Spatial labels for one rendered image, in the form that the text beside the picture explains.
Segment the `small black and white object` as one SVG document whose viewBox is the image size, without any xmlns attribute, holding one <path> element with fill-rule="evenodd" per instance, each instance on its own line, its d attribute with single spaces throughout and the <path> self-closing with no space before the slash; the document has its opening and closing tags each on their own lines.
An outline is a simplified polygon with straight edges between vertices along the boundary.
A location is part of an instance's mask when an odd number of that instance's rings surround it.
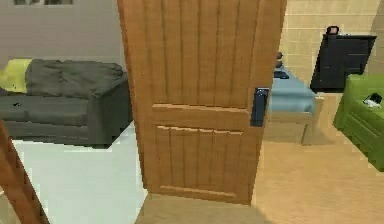
<svg viewBox="0 0 384 224">
<path fill-rule="evenodd" d="M 370 94 L 366 99 L 363 100 L 363 103 L 370 108 L 380 108 L 381 107 L 382 96 L 378 93 Z"/>
</svg>

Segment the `brown wooden room door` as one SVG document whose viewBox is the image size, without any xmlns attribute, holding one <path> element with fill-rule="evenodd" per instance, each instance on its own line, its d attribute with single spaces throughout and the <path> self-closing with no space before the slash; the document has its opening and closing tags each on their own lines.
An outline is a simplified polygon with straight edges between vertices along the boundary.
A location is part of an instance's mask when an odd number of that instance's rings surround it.
<svg viewBox="0 0 384 224">
<path fill-rule="evenodd" d="M 144 187 L 250 204 L 287 0 L 117 4 Z"/>
</svg>

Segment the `black television set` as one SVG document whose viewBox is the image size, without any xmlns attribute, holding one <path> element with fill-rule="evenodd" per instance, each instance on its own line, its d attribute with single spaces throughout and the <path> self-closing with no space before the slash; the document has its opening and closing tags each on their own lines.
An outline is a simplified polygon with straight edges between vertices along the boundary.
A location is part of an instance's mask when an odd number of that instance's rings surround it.
<svg viewBox="0 0 384 224">
<path fill-rule="evenodd" d="M 324 34 L 310 88 L 313 92 L 341 93 L 350 74 L 362 75 L 374 46 L 374 35 Z"/>
</svg>

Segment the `small dark object on bed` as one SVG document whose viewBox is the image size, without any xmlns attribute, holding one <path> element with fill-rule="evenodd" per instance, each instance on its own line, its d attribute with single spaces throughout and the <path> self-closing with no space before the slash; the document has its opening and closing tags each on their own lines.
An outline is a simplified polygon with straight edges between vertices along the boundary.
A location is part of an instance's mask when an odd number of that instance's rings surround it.
<svg viewBox="0 0 384 224">
<path fill-rule="evenodd" d="M 275 63 L 274 77 L 278 79 L 288 79 L 289 75 L 283 70 L 283 53 L 278 52 Z"/>
</svg>

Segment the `framed picture on wall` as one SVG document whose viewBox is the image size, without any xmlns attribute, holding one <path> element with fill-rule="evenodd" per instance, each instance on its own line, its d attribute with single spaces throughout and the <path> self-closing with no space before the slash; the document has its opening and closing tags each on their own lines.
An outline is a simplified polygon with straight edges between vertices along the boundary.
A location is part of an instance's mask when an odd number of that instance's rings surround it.
<svg viewBox="0 0 384 224">
<path fill-rule="evenodd" d="M 72 5 L 74 0 L 13 0 L 15 5 Z"/>
</svg>

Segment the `yellow-green cushion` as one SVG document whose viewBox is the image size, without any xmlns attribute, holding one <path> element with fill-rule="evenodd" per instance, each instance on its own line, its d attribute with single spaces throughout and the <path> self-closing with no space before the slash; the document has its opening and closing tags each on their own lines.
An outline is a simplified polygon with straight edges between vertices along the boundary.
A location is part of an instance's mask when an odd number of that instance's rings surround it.
<svg viewBox="0 0 384 224">
<path fill-rule="evenodd" d="M 26 93 L 26 72 L 31 59 L 12 59 L 0 70 L 0 88 L 16 93 Z"/>
</svg>

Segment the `green sofa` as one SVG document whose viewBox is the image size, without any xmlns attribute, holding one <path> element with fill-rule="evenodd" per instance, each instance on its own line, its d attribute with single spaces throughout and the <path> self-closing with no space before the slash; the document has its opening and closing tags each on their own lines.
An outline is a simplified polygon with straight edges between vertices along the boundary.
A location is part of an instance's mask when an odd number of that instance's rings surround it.
<svg viewBox="0 0 384 224">
<path fill-rule="evenodd" d="M 382 96 L 380 108 L 363 103 L 372 93 Z M 349 75 L 333 125 L 384 172 L 384 75 Z"/>
</svg>

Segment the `dark grey sofa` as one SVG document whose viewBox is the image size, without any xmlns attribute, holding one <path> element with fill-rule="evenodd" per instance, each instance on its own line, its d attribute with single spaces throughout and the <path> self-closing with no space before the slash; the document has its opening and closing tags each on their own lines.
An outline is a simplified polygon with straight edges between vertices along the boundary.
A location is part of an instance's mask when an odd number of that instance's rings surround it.
<svg viewBox="0 0 384 224">
<path fill-rule="evenodd" d="M 26 93 L 0 88 L 0 119 L 13 139 L 107 148 L 133 121 L 120 65 L 31 60 Z"/>
</svg>

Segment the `blue bed with wooden frame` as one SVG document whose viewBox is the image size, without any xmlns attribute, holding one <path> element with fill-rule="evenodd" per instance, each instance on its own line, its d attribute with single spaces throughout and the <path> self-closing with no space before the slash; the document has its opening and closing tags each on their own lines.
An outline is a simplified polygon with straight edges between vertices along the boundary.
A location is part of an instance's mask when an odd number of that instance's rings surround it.
<svg viewBox="0 0 384 224">
<path fill-rule="evenodd" d="M 273 78 L 267 120 L 269 123 L 303 125 L 300 143 L 310 145 L 315 135 L 324 98 L 296 77 L 288 68 L 288 79 Z"/>
</svg>

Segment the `brown wooden furniture edge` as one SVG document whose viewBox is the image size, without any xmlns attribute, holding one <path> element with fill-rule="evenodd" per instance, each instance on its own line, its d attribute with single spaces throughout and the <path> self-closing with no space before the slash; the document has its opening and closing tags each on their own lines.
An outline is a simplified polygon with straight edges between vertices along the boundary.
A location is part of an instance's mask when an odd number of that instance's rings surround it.
<svg viewBox="0 0 384 224">
<path fill-rule="evenodd" d="M 0 186 L 21 224 L 50 224 L 2 120 L 0 120 Z"/>
</svg>

